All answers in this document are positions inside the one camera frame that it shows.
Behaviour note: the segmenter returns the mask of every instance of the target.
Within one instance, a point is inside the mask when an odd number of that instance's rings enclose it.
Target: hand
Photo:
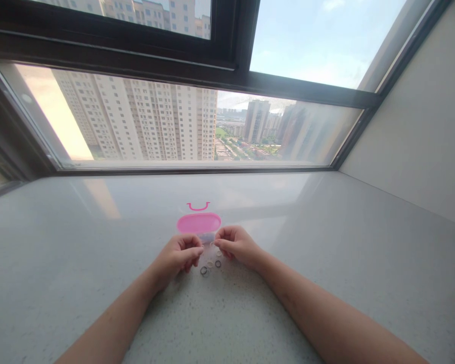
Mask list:
[[[236,258],[250,269],[255,269],[263,250],[241,226],[225,226],[216,234],[214,245],[223,255],[232,260]]]
[[[192,265],[199,264],[199,257],[203,252],[204,247],[197,235],[173,236],[147,269],[157,290],[165,289],[182,269],[189,273]]]

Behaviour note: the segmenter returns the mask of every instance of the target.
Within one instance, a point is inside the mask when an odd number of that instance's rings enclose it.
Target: apartment building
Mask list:
[[[189,35],[196,32],[195,0],[170,1],[170,12],[150,1],[42,2]],[[198,22],[210,34],[209,17]],[[216,90],[62,70],[53,74],[95,158],[214,159]]]
[[[283,111],[283,115],[280,119],[280,125],[278,126],[278,130],[275,136],[275,142],[277,144],[281,144],[283,138],[285,136],[285,132],[287,130],[288,123],[293,113],[293,109],[295,108],[295,104],[288,105],[285,110]]]
[[[281,116],[270,113],[263,129],[262,138],[274,137],[280,127]]]
[[[250,101],[244,124],[244,140],[248,143],[260,143],[269,115],[270,103],[267,100]]]
[[[223,122],[222,124],[219,122],[219,126],[221,126],[225,131],[231,134],[234,137],[242,137],[244,132],[244,124],[243,123],[235,123],[235,122]]]
[[[212,160],[217,91],[53,70],[98,159]]]
[[[102,0],[34,0],[38,3],[50,4],[62,8],[78,10],[85,13],[105,15]]]
[[[285,160],[326,163],[340,147],[341,135],[347,135],[351,127],[346,120],[354,120],[355,113],[357,110],[349,108],[297,101],[287,115],[280,155]]]
[[[147,0],[35,1],[204,39],[211,38],[211,18],[206,15],[195,17],[195,0],[169,1],[169,9],[164,9],[160,3]]]

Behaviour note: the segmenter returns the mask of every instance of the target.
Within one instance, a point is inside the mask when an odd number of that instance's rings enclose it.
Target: blue sky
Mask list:
[[[261,0],[251,70],[357,88],[405,0]]]

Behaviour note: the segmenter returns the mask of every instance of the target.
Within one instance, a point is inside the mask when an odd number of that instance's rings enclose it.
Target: speckled stone surface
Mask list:
[[[0,197],[0,363],[57,359],[206,201],[430,362],[455,363],[455,223],[338,172],[49,178]],[[155,298],[125,362],[320,362],[262,279],[220,260]]]

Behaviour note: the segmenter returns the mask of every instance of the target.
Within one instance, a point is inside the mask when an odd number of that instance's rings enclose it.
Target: forearm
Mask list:
[[[156,292],[146,270],[56,363],[121,363]]]
[[[256,270],[327,363],[426,363],[354,307],[267,253]]]

